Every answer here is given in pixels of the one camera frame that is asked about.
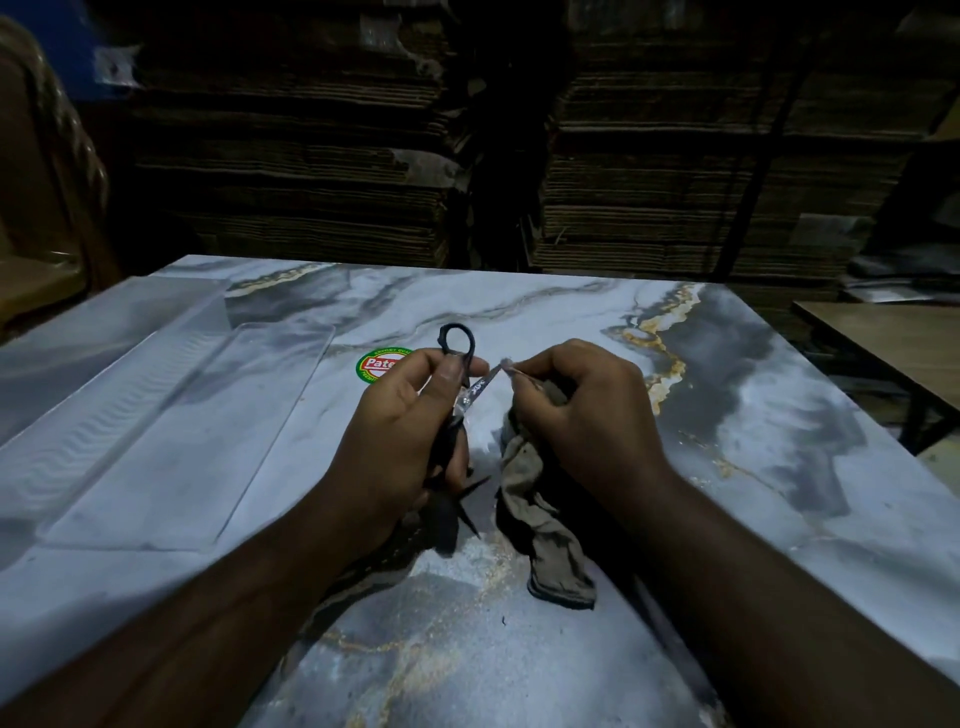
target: red and green logo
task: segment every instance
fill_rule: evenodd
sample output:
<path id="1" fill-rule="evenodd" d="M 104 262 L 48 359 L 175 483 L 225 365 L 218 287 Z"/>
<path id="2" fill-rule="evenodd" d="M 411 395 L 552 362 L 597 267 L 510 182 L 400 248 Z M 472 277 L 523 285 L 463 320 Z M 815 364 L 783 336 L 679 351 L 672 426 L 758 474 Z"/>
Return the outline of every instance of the red and green logo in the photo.
<path id="1" fill-rule="evenodd" d="M 360 361 L 357 362 L 357 376 L 368 384 L 373 384 L 393 369 L 394 364 L 410 352 L 410 349 L 404 349 L 403 347 L 374 349 L 360 357 Z"/>

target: hand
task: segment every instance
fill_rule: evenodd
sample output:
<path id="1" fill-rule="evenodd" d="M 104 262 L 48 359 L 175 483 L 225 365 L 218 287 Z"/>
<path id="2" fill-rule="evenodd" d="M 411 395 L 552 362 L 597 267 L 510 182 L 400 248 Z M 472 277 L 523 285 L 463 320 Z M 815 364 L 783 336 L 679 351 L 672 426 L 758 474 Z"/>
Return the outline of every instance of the hand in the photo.
<path id="1" fill-rule="evenodd" d="M 594 344 L 569 341 L 516 364 L 519 372 L 577 384 L 565 406 L 555 406 L 523 374 L 514 376 L 520 421 L 553 449 L 560 464 L 608 510 L 624 505 L 632 484 L 672 473 L 654 422 L 643 372 Z"/>
<path id="2" fill-rule="evenodd" d="M 482 376 L 489 370 L 487 362 L 474 357 L 469 373 Z M 383 544 L 407 511 L 426 502 L 423 481 L 430 447 L 453 409 L 462 380 L 463 357 L 419 349 L 398 361 L 360 398 L 315 489 L 320 497 L 334 498 L 334 507 L 342 509 L 341 522 L 355 543 L 356 558 Z M 468 460 L 467 435 L 461 430 L 445 474 L 454 492 L 467 483 Z"/>

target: forearm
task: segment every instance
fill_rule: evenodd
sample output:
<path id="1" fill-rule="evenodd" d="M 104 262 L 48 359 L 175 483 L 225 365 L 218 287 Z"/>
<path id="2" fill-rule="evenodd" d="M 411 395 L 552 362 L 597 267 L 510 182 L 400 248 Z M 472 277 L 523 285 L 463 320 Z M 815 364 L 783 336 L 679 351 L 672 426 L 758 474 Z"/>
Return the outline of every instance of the forearm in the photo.
<path id="1" fill-rule="evenodd" d="M 941 726 L 960 690 L 674 473 L 620 509 L 648 585 L 745 725 Z"/>
<path id="2" fill-rule="evenodd" d="M 351 558 L 342 528 L 332 505 L 295 507 L 0 710 L 0 724 L 234 725 Z"/>

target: person's right hand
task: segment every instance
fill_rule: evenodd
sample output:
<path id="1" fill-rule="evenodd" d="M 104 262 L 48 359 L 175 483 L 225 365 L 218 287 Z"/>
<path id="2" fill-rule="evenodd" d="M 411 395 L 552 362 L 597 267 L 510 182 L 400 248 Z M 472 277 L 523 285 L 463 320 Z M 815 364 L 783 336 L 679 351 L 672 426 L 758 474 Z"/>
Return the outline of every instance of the person's right hand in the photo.
<path id="1" fill-rule="evenodd" d="M 514 408 L 564 470 L 606 508 L 615 513 L 632 488 L 672 473 L 636 364 L 570 339 L 517 363 L 516 369 L 537 379 L 559 374 L 576 382 L 573 397 L 558 407 L 531 379 L 515 375 Z"/>

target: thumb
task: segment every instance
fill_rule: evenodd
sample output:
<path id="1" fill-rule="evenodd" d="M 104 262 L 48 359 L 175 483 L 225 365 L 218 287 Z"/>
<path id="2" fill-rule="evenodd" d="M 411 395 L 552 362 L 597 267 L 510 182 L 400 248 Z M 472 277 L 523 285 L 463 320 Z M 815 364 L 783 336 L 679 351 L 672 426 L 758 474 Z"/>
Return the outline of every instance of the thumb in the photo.
<path id="1" fill-rule="evenodd" d="M 453 411 L 453 402 L 464 378 L 463 357 L 448 354 L 433 371 L 433 376 L 420 391 L 411 415 L 430 432 L 435 433 Z"/>
<path id="2" fill-rule="evenodd" d="M 513 385 L 517 417 L 534 435 L 552 446 L 563 426 L 563 410 L 551 402 L 530 377 L 517 373 Z"/>

